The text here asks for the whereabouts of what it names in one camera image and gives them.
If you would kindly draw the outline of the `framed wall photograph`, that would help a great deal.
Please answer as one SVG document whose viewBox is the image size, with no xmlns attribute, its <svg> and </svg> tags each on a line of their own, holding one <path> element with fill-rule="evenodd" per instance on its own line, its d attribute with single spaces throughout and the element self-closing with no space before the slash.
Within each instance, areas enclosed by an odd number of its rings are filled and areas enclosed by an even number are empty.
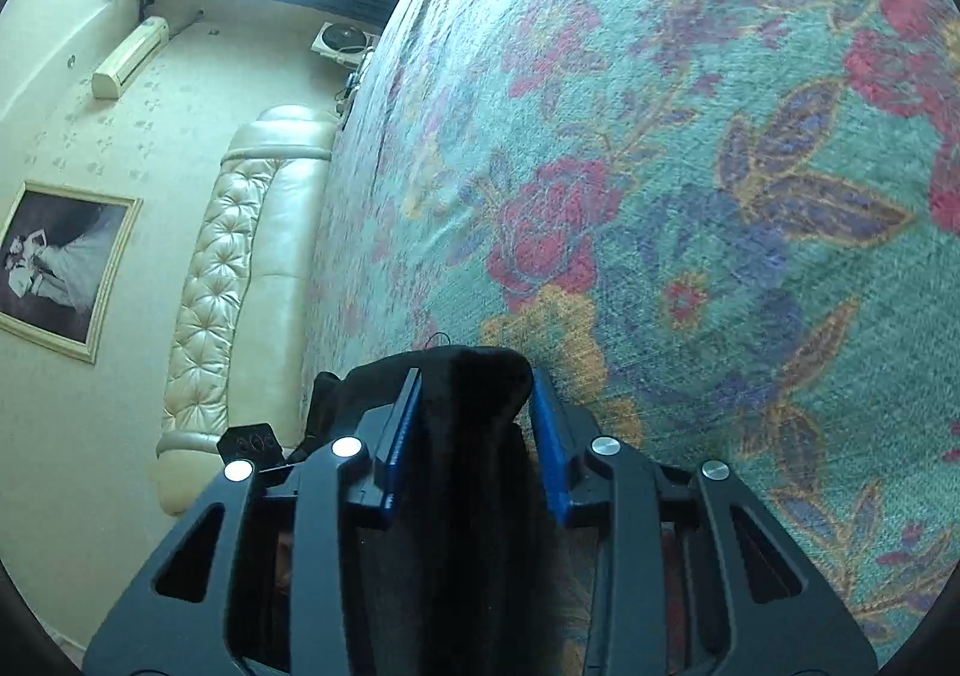
<svg viewBox="0 0 960 676">
<path fill-rule="evenodd" d="M 26 181 L 2 223 L 2 330 L 93 364 L 142 202 Z"/>
</svg>

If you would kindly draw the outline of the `cream tufted leather headboard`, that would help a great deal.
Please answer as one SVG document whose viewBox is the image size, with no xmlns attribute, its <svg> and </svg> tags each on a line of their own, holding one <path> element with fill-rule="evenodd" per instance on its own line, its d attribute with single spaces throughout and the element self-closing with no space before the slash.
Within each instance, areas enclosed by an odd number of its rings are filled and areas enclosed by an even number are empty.
<svg viewBox="0 0 960 676">
<path fill-rule="evenodd" d="M 302 439 L 304 316 L 337 127 L 329 110 L 272 107 L 224 153 L 174 320 L 151 468 L 169 517 L 221 471 L 228 429 L 265 422 L 285 450 Z"/>
</svg>

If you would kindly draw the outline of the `black pants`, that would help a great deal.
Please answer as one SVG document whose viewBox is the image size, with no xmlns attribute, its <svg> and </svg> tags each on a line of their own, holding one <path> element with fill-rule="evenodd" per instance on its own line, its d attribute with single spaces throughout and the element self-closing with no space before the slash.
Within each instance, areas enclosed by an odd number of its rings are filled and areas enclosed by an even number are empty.
<svg viewBox="0 0 960 676">
<path fill-rule="evenodd" d="M 532 390 L 522 354 L 436 346 L 321 372 L 301 447 L 350 434 L 409 371 L 423 390 L 397 517 L 347 539 L 356 673 L 581 673 L 586 590 L 569 569 L 594 539 L 565 538 L 545 506 L 516 421 Z"/>
</svg>

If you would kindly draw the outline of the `white wall air conditioner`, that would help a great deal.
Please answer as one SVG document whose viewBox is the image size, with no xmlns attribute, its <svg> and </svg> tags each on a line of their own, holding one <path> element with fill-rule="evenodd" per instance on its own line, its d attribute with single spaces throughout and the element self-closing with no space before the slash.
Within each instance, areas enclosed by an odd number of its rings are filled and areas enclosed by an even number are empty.
<svg viewBox="0 0 960 676">
<path fill-rule="evenodd" d="M 117 101 L 133 80 L 169 43 L 169 25 L 161 16 L 141 22 L 98 67 L 91 93 L 99 101 Z"/>
</svg>

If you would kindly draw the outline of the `white round fan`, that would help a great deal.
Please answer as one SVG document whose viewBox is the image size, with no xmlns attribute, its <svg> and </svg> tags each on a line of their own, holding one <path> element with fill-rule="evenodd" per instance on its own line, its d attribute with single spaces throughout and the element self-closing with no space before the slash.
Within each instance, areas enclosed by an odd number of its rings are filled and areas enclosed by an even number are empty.
<svg viewBox="0 0 960 676">
<path fill-rule="evenodd" d="M 371 54 L 379 36 L 350 23 L 325 22 L 316 34 L 311 50 L 342 67 L 358 68 Z"/>
</svg>

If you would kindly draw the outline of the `floral green bedspread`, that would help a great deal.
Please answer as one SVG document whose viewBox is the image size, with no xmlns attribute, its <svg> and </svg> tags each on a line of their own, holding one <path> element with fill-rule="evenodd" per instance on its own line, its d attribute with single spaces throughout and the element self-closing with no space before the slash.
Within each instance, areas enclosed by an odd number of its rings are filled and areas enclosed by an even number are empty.
<svg viewBox="0 0 960 676">
<path fill-rule="evenodd" d="M 302 370 L 496 344 L 729 461 L 888 660 L 958 559 L 953 0 L 400 0 Z"/>
</svg>

